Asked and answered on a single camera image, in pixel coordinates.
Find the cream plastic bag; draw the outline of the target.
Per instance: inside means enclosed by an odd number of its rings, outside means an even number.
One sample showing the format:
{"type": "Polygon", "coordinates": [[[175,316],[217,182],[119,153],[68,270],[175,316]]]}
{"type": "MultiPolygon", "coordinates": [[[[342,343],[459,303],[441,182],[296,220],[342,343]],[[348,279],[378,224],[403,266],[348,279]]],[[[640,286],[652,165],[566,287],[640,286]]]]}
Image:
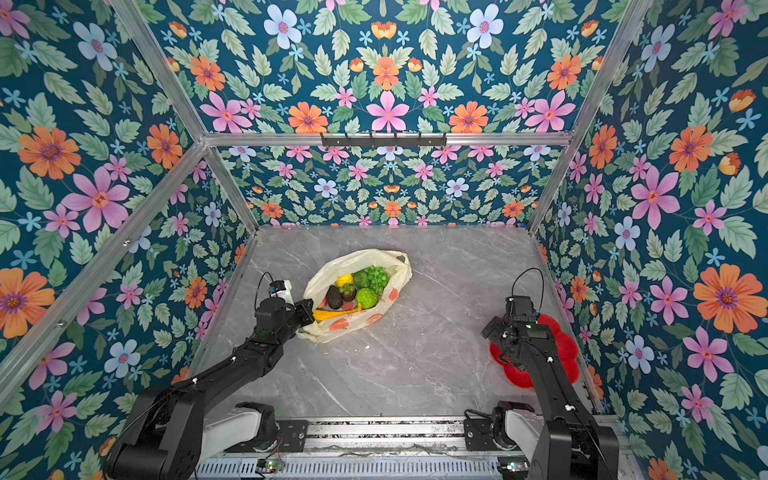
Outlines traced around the cream plastic bag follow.
{"type": "Polygon", "coordinates": [[[357,307],[356,301],[344,302],[340,310],[331,310],[326,305],[326,293],[331,285],[343,275],[354,274],[370,266],[383,267],[390,274],[390,280],[379,295],[376,307],[370,310],[345,315],[301,328],[297,336],[315,343],[327,343],[348,332],[364,328],[380,320],[395,303],[402,288],[412,276],[409,257],[400,251],[378,249],[359,250],[326,263],[307,284],[306,299],[312,299],[314,310],[340,311],[357,307]]]}

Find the red flower-shaped plate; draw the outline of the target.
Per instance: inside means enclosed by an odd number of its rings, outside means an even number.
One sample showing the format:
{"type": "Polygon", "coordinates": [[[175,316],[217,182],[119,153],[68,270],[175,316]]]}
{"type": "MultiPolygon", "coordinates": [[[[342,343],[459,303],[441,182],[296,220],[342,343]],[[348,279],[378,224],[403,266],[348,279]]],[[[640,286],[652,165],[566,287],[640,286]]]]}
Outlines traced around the red flower-shaped plate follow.
{"type": "MultiPolygon", "coordinates": [[[[575,384],[580,378],[580,369],[578,366],[578,346],[573,338],[567,335],[558,322],[548,315],[539,315],[537,323],[546,325],[553,334],[560,363],[568,376],[569,381],[575,384]]],[[[533,382],[530,375],[522,368],[514,366],[511,361],[505,357],[502,350],[494,343],[489,346],[491,358],[502,367],[504,375],[508,381],[522,389],[533,389],[533,382]]]]}

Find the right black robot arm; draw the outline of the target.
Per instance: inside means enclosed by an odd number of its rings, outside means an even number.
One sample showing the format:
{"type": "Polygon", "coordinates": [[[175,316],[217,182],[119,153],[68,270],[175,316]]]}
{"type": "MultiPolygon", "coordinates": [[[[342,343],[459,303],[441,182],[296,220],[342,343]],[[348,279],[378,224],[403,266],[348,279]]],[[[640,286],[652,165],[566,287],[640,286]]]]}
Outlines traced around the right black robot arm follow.
{"type": "Polygon", "coordinates": [[[501,461],[500,473],[504,479],[617,479],[618,437],[581,402],[560,355],[565,334],[552,325],[530,297],[510,295],[504,314],[482,330],[495,361],[526,375],[539,405],[501,402],[494,408],[494,443],[517,447],[525,457],[501,461]]]}

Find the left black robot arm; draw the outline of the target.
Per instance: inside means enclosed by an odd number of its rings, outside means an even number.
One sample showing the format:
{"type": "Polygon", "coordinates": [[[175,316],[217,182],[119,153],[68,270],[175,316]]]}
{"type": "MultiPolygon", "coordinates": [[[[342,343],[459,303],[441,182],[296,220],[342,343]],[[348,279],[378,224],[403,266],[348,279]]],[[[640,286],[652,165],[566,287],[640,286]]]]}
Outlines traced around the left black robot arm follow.
{"type": "Polygon", "coordinates": [[[313,301],[263,300],[253,333],[226,359],[166,388],[144,391],[105,461],[109,479],[187,479],[203,459],[204,418],[241,387],[270,373],[284,345],[314,322],[313,301]]]}

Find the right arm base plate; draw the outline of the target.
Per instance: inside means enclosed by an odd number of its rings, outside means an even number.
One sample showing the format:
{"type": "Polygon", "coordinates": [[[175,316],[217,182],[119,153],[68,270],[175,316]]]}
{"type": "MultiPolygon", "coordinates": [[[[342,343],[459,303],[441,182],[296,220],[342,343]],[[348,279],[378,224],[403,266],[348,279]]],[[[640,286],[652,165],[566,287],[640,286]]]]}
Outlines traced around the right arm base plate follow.
{"type": "Polygon", "coordinates": [[[508,413],[532,413],[524,404],[501,402],[490,413],[475,409],[464,410],[463,430],[465,447],[468,451],[514,451],[521,450],[521,443],[511,436],[506,426],[508,413]]]}

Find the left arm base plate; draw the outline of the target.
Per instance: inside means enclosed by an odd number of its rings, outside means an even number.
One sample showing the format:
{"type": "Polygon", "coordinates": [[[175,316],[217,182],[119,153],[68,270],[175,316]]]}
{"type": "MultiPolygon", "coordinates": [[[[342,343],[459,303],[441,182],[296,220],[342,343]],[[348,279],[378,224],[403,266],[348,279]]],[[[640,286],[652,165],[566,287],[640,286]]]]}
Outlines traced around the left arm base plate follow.
{"type": "Polygon", "coordinates": [[[239,442],[226,453],[299,453],[308,438],[307,420],[268,420],[259,427],[256,436],[239,442]]]}

